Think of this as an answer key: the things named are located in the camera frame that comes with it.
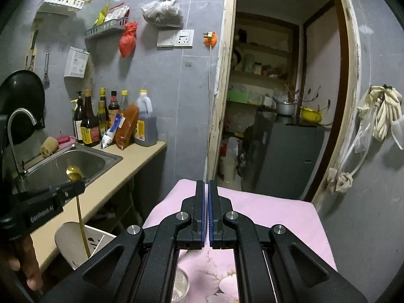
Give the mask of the person's left hand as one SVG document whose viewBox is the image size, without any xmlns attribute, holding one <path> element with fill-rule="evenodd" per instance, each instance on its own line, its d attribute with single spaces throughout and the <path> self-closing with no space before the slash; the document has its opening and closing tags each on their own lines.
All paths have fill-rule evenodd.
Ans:
<svg viewBox="0 0 404 303">
<path fill-rule="evenodd" d="M 22 271 L 26 278 L 27 286 L 36 291 L 42 287 L 42 278 L 39 264 L 36 258 L 34 243 L 29 235 L 16 246 L 13 253 L 6 258 L 12 271 Z"/>
</svg>

